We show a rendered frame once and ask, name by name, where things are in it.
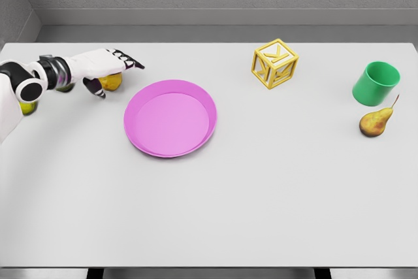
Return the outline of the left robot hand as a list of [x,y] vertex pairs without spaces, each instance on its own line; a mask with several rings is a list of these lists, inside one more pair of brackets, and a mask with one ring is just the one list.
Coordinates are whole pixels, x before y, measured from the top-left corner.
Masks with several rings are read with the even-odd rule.
[[79,80],[94,95],[106,98],[99,78],[121,73],[130,68],[144,69],[140,62],[117,49],[100,48],[81,53],[68,59],[71,82]]

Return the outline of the yellow lemon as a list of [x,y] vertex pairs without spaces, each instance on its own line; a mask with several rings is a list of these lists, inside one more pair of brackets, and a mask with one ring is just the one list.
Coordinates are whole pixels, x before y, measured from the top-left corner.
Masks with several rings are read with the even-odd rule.
[[99,78],[99,82],[101,83],[101,86],[106,91],[116,91],[120,87],[122,80],[123,80],[122,73],[111,74],[111,75]]

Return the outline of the pink round plate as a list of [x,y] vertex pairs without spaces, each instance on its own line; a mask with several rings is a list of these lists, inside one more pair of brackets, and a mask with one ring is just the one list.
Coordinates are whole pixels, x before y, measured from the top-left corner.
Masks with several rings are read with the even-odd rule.
[[211,95],[185,80],[162,80],[142,88],[129,101],[123,117],[131,143],[163,158],[199,149],[216,124],[217,108]]

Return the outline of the yellow-green fruit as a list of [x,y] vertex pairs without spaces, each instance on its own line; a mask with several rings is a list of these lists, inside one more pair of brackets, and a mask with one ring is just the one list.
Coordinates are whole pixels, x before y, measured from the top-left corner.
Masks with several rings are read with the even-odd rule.
[[34,101],[32,103],[20,102],[20,108],[21,108],[22,114],[24,116],[29,116],[32,113],[34,113],[37,110],[38,103],[39,103],[38,101]]

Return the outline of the yellow letter block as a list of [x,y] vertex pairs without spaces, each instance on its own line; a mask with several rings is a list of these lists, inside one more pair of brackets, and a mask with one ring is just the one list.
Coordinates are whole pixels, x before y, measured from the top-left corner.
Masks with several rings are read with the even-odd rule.
[[290,80],[299,55],[281,39],[275,39],[254,51],[251,72],[269,90]]

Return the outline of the green cup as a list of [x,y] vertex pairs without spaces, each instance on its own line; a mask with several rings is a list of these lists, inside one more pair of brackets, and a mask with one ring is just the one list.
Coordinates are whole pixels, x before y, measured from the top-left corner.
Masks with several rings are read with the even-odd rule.
[[397,68],[383,61],[369,63],[352,89],[353,97],[362,105],[380,105],[400,81]]

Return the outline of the brown-yellow pear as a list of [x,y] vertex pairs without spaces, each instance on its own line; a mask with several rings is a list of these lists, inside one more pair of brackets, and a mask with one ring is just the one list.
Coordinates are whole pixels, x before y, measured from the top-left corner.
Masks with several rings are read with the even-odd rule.
[[378,137],[382,135],[387,126],[387,122],[393,115],[393,107],[398,101],[398,98],[399,95],[396,96],[394,103],[390,107],[365,114],[359,122],[361,133],[366,137]]

